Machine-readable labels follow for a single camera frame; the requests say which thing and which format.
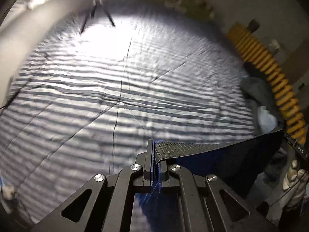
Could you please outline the blue shorts garment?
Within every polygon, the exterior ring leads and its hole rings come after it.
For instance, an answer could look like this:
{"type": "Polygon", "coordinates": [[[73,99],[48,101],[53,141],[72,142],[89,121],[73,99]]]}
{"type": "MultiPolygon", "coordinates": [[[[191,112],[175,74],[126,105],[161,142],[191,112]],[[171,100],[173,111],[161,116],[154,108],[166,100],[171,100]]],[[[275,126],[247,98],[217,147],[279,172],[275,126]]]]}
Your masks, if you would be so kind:
{"type": "MultiPolygon", "coordinates": [[[[279,150],[284,131],[275,128],[267,134],[232,143],[179,143],[159,141],[154,146],[154,175],[161,161],[169,165],[181,165],[192,174],[219,177],[245,202],[258,176],[279,150]]],[[[138,202],[145,215],[149,229],[154,230],[158,217],[159,181],[154,176],[154,190],[140,194],[138,202]]]]}

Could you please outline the white power strip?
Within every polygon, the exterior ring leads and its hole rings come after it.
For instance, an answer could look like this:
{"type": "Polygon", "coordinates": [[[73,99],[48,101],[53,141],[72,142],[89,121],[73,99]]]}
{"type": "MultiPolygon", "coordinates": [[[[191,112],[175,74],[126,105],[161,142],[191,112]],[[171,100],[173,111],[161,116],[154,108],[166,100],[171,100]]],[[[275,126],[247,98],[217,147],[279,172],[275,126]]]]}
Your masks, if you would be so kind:
{"type": "Polygon", "coordinates": [[[11,201],[15,198],[16,190],[14,186],[6,185],[5,181],[1,177],[1,196],[4,200],[11,201]]]}

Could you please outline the light blue garment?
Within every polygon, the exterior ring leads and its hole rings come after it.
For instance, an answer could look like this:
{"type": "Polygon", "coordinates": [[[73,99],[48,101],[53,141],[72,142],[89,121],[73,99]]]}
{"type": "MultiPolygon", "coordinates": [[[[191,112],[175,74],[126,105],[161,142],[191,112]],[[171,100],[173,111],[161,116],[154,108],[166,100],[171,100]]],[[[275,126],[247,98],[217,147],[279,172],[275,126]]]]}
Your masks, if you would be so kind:
{"type": "Polygon", "coordinates": [[[257,111],[258,124],[262,134],[267,134],[278,125],[278,120],[265,106],[260,106],[257,111]]]}

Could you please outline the grey dark clothes pile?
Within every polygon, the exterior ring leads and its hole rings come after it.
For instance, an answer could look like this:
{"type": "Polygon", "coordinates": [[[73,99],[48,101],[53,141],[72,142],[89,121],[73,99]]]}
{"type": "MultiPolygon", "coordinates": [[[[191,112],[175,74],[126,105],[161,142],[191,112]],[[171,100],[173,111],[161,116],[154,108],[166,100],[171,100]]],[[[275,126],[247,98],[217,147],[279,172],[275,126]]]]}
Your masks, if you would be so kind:
{"type": "Polygon", "coordinates": [[[265,107],[275,117],[277,124],[274,127],[286,128],[286,121],[276,106],[270,86],[265,80],[255,77],[244,77],[240,81],[240,90],[247,106],[251,109],[256,136],[263,133],[258,121],[258,109],[260,107],[265,107]]]}

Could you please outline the yellow wooden slatted headboard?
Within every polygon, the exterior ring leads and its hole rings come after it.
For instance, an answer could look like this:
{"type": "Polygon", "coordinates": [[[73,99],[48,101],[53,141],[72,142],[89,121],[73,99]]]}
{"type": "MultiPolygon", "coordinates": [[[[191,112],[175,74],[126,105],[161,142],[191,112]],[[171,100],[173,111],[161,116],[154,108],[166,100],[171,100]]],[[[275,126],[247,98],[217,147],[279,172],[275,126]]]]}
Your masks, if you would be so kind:
{"type": "Polygon", "coordinates": [[[287,133],[301,145],[305,144],[306,122],[301,113],[299,100],[273,54],[247,27],[238,22],[231,26],[226,37],[233,43],[244,62],[251,62],[257,70],[266,75],[276,105],[286,120],[287,133]]]}

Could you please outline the white potted plant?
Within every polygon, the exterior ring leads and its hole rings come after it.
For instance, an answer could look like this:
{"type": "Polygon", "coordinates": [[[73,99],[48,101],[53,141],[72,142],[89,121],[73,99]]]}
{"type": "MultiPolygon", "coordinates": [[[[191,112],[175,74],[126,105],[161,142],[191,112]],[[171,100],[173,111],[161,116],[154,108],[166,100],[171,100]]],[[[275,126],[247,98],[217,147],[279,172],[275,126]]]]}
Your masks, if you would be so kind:
{"type": "Polygon", "coordinates": [[[276,40],[276,39],[272,39],[270,44],[269,44],[269,50],[271,53],[273,53],[274,55],[276,53],[278,53],[278,51],[280,50],[281,45],[280,43],[276,40]]]}

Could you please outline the dark vase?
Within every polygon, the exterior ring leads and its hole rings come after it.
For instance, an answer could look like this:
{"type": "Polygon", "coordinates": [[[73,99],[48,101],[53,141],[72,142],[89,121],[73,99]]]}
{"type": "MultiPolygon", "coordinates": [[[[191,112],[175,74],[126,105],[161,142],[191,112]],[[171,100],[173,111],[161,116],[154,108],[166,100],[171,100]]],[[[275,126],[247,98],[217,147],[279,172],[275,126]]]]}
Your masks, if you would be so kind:
{"type": "Polygon", "coordinates": [[[248,27],[247,29],[251,32],[251,33],[254,33],[256,32],[258,29],[260,28],[260,23],[255,20],[255,19],[252,19],[249,24],[248,24],[248,27]]]}

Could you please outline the black mini tripod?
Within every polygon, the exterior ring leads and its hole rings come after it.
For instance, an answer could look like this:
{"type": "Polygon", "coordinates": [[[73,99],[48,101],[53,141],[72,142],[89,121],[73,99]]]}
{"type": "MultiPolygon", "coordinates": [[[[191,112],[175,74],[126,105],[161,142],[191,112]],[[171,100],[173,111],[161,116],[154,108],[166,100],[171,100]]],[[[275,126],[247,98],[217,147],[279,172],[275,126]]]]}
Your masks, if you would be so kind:
{"type": "Polygon", "coordinates": [[[107,8],[107,4],[103,1],[103,0],[93,0],[92,2],[92,7],[90,9],[90,11],[86,14],[84,20],[83,20],[83,23],[80,27],[80,34],[84,33],[85,31],[85,28],[86,28],[86,25],[88,23],[88,21],[90,19],[94,19],[95,17],[95,14],[97,13],[98,10],[102,10],[106,17],[108,18],[110,24],[113,26],[113,27],[116,27],[113,19],[112,19],[112,16],[107,8]]]}

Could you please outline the green patterned pillow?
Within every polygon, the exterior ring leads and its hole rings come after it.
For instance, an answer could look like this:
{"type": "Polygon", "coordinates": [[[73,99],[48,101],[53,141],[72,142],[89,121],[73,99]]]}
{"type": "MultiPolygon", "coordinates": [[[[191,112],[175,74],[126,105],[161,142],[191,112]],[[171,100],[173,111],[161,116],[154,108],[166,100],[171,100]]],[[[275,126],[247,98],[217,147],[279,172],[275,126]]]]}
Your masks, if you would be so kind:
{"type": "Polygon", "coordinates": [[[197,20],[213,20],[214,7],[206,0],[161,0],[165,7],[197,20]]]}

